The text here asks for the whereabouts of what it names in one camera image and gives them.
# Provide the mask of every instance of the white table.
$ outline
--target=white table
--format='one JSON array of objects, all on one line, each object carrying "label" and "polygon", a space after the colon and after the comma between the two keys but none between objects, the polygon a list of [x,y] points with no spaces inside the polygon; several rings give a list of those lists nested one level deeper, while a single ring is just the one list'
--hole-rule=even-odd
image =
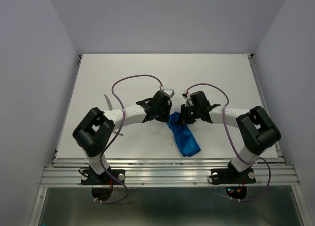
[{"label": "white table", "polygon": [[[229,107],[253,108],[262,106],[247,55],[226,54],[84,54],[78,71],[70,106],[66,116],[56,158],[84,158],[85,155],[72,137],[72,132],[93,107],[107,110],[104,93],[113,108],[119,103],[111,94],[117,80],[135,74],[152,74],[166,88],[175,90],[171,113],[180,111],[184,103],[182,92],[190,85],[206,82],[220,87],[230,98]],[[125,106],[152,97],[159,83],[152,78],[134,78],[121,82],[115,92]],[[201,86],[211,104],[225,104],[224,96],[217,90]],[[228,159],[235,157],[223,125],[197,121],[189,125],[201,151],[190,159]],[[243,141],[238,129],[229,128],[238,150]],[[151,121],[124,127],[106,151],[108,159],[184,159],[176,147],[173,133],[166,123]],[[277,158],[275,147],[262,155]]]}]

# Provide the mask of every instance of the wall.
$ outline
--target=wall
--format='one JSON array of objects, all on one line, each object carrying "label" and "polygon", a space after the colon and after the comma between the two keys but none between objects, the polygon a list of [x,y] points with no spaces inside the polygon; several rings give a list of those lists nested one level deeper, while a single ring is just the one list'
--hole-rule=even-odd
[{"label": "wall", "polygon": [[285,0],[51,0],[82,53],[253,53]]},{"label": "wall", "polygon": [[255,56],[270,113],[282,132],[281,147],[294,164],[315,215],[315,0],[287,0]]},{"label": "wall", "polygon": [[77,53],[49,0],[0,0],[0,225],[28,225]]}]

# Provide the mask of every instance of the gray floor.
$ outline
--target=gray floor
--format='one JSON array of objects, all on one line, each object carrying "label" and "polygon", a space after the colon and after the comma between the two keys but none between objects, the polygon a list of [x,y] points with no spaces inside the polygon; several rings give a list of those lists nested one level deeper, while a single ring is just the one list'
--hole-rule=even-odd
[{"label": "gray floor", "polygon": [[[262,190],[250,187],[248,196]],[[237,203],[213,188],[130,189],[124,203],[94,203],[89,188],[49,189],[41,216],[46,226],[299,226],[291,187],[270,187],[253,202]]]}]

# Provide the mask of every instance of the folded blue garment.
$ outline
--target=folded blue garment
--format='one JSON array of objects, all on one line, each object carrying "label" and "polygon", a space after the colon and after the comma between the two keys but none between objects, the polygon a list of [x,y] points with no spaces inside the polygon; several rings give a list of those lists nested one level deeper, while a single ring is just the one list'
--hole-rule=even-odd
[{"label": "folded blue garment", "polygon": [[183,156],[193,156],[200,151],[200,147],[187,125],[177,125],[180,113],[174,112],[169,116],[167,125],[174,133],[176,145]]}]

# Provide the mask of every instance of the blue fabric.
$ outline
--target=blue fabric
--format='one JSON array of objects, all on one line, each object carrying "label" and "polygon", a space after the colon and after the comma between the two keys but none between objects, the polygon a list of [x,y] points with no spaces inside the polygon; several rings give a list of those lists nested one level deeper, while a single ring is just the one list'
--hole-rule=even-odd
[{"label": "blue fabric", "polygon": [[180,113],[174,112],[169,116],[168,127],[173,131],[176,145],[183,156],[193,156],[200,151],[200,147],[187,125],[177,125]]}]

